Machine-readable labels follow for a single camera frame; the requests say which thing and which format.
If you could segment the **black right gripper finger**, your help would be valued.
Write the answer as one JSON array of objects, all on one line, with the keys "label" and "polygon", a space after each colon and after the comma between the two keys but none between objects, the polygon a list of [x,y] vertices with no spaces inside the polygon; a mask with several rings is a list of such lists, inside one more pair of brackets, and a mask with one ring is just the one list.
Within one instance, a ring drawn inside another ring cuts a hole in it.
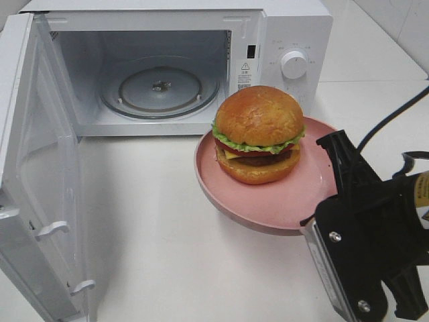
[{"label": "black right gripper finger", "polygon": [[418,262],[393,268],[383,277],[395,302],[395,316],[402,319],[419,319],[428,311],[420,276]]},{"label": "black right gripper finger", "polygon": [[335,168],[350,168],[359,163],[357,148],[351,142],[345,130],[331,132],[316,140],[323,148]]}]

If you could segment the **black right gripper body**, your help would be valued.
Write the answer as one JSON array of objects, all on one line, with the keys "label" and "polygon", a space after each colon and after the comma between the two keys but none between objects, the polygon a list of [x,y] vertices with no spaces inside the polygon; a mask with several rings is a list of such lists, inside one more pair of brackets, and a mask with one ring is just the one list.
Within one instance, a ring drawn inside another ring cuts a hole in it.
[{"label": "black right gripper body", "polygon": [[342,240],[330,242],[336,268],[428,265],[428,173],[409,175],[413,157],[382,181],[368,163],[334,168],[337,195],[330,222]]}]

